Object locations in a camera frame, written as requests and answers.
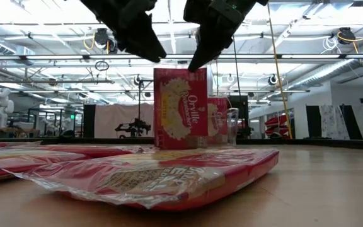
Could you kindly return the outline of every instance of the red object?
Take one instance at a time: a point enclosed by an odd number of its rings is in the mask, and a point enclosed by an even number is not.
[[[265,126],[270,127],[273,125],[282,126],[287,122],[287,116],[283,115],[280,117],[273,117],[270,120],[266,121]]]
[[[206,146],[207,69],[154,69],[154,136],[161,149]]]
[[[13,146],[35,146],[40,145],[41,141],[37,142],[1,142],[0,148],[13,147]]]
[[[84,160],[86,155],[37,149],[0,149],[0,177],[9,175],[3,169],[23,172],[60,161]]]
[[[15,173],[76,199],[182,211],[204,206],[269,172],[278,151],[208,149],[127,154]]]
[[[208,98],[208,145],[228,143],[227,111],[227,98]]]
[[[153,152],[156,148],[144,146],[85,146],[85,145],[46,145],[40,149],[85,154],[92,158],[103,158],[122,154]]]
[[[278,132],[279,134],[284,135],[285,133],[288,132],[288,126],[286,125],[280,127],[277,125],[271,126],[265,131],[265,134],[271,136],[271,134],[273,134],[274,132]]]

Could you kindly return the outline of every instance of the cardboard box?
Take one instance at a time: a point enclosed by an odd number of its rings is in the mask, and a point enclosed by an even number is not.
[[[207,69],[154,69],[154,136],[161,149],[207,146]]]
[[[228,99],[208,98],[208,145],[228,143]]]

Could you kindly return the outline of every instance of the humanoid robot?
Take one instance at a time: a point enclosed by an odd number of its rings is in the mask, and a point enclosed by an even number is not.
[[[13,113],[14,103],[8,97],[10,93],[10,89],[0,88],[0,127],[6,127],[8,113]]]

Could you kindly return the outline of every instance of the white ceiling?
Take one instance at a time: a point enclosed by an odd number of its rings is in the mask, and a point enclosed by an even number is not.
[[[158,0],[156,7],[150,12],[153,14],[153,28],[161,43],[169,54],[193,54],[196,48],[194,38],[189,38],[188,34],[193,33],[197,25],[185,23],[183,21],[183,8],[186,0],[170,0],[171,17],[168,13],[168,0]],[[296,3],[273,3],[271,1],[271,17],[275,36],[284,32],[289,27],[292,20],[302,18],[303,13],[310,6],[309,1],[296,1]],[[277,52],[284,54],[320,54],[325,51],[323,42],[325,38],[318,40],[303,40],[303,38],[317,38],[329,36],[332,32],[337,33],[338,29],[343,26],[351,27],[356,32],[357,38],[363,37],[363,8],[351,8],[350,1],[341,1],[341,4],[329,4],[313,15],[310,20],[302,20],[298,26],[295,26],[289,38],[296,40],[284,40],[277,47]],[[63,45],[60,40],[54,38],[58,36],[61,39],[83,38],[92,36],[97,28],[104,28],[104,24],[98,24],[95,16],[78,0],[26,0],[22,1],[25,10],[15,6],[11,0],[0,0],[0,24],[9,23],[12,25],[0,25],[0,40],[5,40],[8,44],[22,45],[28,47],[36,54],[104,54],[105,50],[94,47],[88,50],[83,40],[66,41]],[[31,32],[33,40],[27,37]],[[171,45],[171,33],[176,36],[175,48]],[[268,22],[267,7],[256,4],[250,11],[236,32],[236,53],[237,54],[264,54],[271,48],[272,41],[270,38],[247,39],[250,35],[270,36],[270,25]],[[342,52],[353,52],[352,45],[337,46]],[[223,54],[234,54],[234,46],[231,45],[223,51]],[[118,90],[130,89],[127,87],[125,79],[132,82],[133,78],[140,74],[145,79],[153,78],[154,67],[182,67],[176,64],[155,65],[150,62],[142,61],[141,66],[129,66],[128,61],[117,61],[116,67],[111,67],[107,73],[101,73],[100,78],[107,77],[114,81],[114,84],[83,84],[83,88],[94,90]],[[234,88],[237,84],[229,82],[228,76],[236,77],[235,63],[221,62],[208,65],[215,76],[222,76],[220,86],[225,88]],[[314,68],[315,64],[279,64],[280,73],[285,79],[296,79],[302,73]],[[30,68],[29,72],[34,73],[38,70]],[[24,76],[24,69],[9,68],[8,71]],[[261,89],[267,86],[267,76],[276,73],[275,64],[271,63],[239,63],[239,77],[241,78],[241,87]],[[34,79],[47,79],[56,77],[61,79],[80,80],[91,79],[87,76],[89,71],[80,65],[79,67],[51,67],[44,69],[42,73],[35,75]],[[110,102],[132,101],[128,96],[121,94],[102,94]]]

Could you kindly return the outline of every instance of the white wall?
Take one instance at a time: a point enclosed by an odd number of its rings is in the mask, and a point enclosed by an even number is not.
[[[360,86],[331,86],[331,98],[333,105],[356,105],[363,98],[363,85]]]
[[[332,99],[330,88],[330,82],[327,81],[320,87],[310,88],[309,93],[293,93],[288,96],[287,108],[294,109],[296,139],[302,139],[309,136],[306,105],[331,105]],[[271,106],[251,110],[249,119],[282,110],[284,110],[284,104],[282,102],[272,102]]]

